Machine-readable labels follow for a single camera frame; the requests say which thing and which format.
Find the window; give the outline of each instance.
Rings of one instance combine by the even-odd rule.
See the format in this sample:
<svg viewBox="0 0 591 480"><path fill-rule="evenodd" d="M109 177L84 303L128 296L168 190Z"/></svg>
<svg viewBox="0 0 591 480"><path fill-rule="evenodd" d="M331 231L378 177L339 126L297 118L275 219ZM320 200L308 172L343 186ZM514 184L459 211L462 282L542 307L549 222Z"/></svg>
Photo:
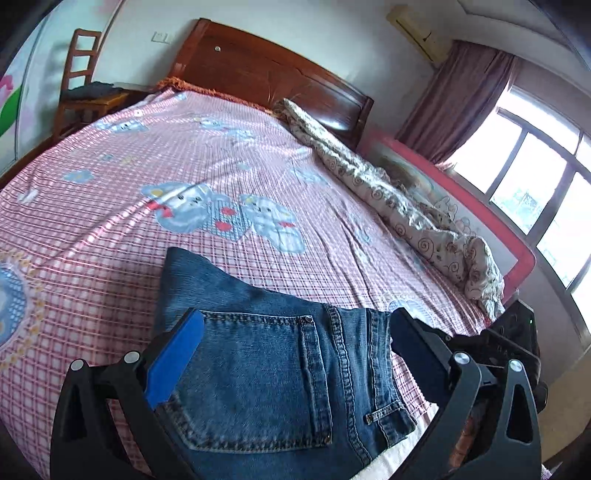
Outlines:
<svg viewBox="0 0 591 480"><path fill-rule="evenodd" d="M497 107L454 153L456 177L538 249L591 331L591 138L518 89Z"/></svg>

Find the light switch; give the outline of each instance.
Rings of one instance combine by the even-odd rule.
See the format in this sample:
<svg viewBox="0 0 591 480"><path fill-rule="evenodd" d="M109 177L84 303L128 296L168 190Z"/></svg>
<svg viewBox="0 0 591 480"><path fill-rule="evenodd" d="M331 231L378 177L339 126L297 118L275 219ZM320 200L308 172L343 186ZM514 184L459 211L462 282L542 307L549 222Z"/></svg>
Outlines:
<svg viewBox="0 0 591 480"><path fill-rule="evenodd" d="M168 34L165 32L154 32L154 36L152 37L152 41L157 43L168 43Z"/></svg>

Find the wooden headboard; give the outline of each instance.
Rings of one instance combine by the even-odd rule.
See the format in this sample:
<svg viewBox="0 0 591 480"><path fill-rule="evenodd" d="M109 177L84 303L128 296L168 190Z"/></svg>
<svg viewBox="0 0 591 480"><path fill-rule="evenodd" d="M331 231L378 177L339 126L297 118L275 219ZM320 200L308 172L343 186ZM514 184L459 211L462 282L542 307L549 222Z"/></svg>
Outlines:
<svg viewBox="0 0 591 480"><path fill-rule="evenodd" d="M201 18L169 76L273 109L289 98L355 149L374 101L273 42Z"/></svg>

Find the back pocket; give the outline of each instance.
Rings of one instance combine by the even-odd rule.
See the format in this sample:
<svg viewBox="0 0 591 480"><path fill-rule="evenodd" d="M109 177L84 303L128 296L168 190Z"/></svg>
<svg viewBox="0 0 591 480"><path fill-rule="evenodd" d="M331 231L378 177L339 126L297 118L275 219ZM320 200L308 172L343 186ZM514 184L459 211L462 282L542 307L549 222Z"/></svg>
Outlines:
<svg viewBox="0 0 591 480"><path fill-rule="evenodd" d="M185 445L264 453L329 444L332 418L313 318L202 313L203 340L164 407Z"/></svg>

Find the denim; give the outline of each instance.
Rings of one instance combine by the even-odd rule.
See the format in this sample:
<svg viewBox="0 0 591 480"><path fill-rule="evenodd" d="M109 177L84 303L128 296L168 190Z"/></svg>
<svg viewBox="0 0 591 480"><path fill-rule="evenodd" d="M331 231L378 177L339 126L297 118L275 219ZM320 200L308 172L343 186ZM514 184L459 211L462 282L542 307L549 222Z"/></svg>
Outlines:
<svg viewBox="0 0 591 480"><path fill-rule="evenodd" d="M415 424L392 378L396 312L250 286L170 248L156 333L190 307L205 331L156 414L203 479L348 479Z"/></svg>

